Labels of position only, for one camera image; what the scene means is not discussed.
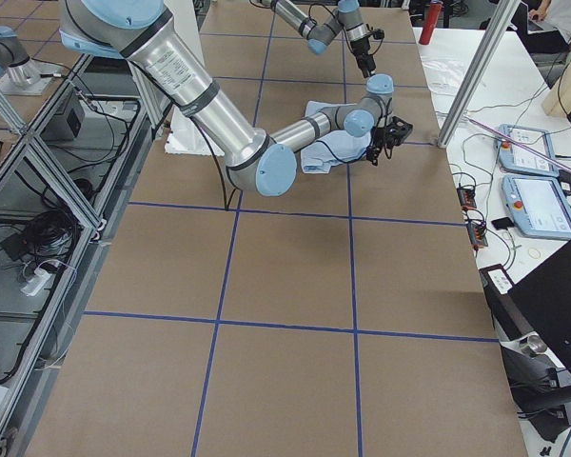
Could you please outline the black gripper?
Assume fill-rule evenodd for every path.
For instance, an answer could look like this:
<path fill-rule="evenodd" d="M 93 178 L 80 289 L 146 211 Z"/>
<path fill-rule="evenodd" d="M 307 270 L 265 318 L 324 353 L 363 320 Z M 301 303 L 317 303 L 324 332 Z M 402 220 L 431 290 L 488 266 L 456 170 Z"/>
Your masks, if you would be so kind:
<path fill-rule="evenodd" d="M 363 76 L 373 76 L 376 71 L 374 57 L 370 52 L 370 43 L 367 38 L 351 42 L 351 52 L 355 57 L 358 69 Z"/>
<path fill-rule="evenodd" d="M 365 160 L 372 165 L 378 164 L 380 154 L 383 152 L 388 160 L 391 159 L 391 148 L 387 145 L 390 127 L 375 127 L 371 131 L 370 143 L 365 149 Z"/>

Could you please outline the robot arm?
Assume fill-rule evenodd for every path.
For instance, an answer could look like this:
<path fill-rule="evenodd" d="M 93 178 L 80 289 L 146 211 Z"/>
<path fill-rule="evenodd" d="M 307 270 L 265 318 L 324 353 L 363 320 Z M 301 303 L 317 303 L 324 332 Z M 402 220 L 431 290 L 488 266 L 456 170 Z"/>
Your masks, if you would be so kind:
<path fill-rule="evenodd" d="M 384 38 L 384 32 L 368 26 L 358 2 L 339 2 L 323 24 L 290 1 L 261 5 L 283 18 L 316 54 L 344 34 L 367 80 L 361 101 L 319 109 L 275 134 L 254 128 L 177 33 L 172 11 L 161 1 L 62 1 L 60 34 L 66 48 L 124 59 L 155 83 L 223 152 L 233 187 L 279 196 L 296 178 L 296 151 L 334 130 L 363 137 L 384 126 L 393 82 L 377 73 L 370 52 L 369 40 Z"/>
<path fill-rule="evenodd" d="M 371 51 L 370 39 L 382 41 L 384 31 L 372 29 L 363 19 L 358 1 L 338 1 L 337 6 L 327 10 L 327 19 L 320 23 L 311 15 L 311 4 L 308 12 L 303 12 L 292 1 L 250 1 L 254 7 L 270 9 L 288 23 L 306 40 L 308 48 L 320 55 L 341 34 L 351 54 L 354 56 L 363 78 L 369 78 L 376 72 L 376 64 Z"/>

